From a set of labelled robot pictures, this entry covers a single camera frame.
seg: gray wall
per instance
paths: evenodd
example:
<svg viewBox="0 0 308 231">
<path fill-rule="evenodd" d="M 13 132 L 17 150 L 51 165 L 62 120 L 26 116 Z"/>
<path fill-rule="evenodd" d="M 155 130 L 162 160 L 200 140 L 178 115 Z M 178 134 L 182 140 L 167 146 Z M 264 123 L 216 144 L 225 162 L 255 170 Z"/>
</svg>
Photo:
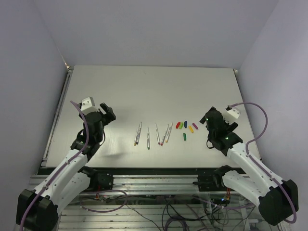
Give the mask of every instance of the gray wall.
<svg viewBox="0 0 308 231">
<path fill-rule="evenodd" d="M 67 72 L 32 0 L 0 7 L 1 230 L 13 230 L 19 193 L 43 156 Z"/>
<path fill-rule="evenodd" d="M 280 0 L 239 71 L 244 100 L 262 105 L 269 127 L 257 142 L 264 162 L 299 186 L 295 231 L 308 214 L 308 1 Z M 248 107 L 255 134 L 264 116 Z"/>
<path fill-rule="evenodd" d="M 278 0 L 36 0 L 69 65 L 238 69 Z"/>
</svg>

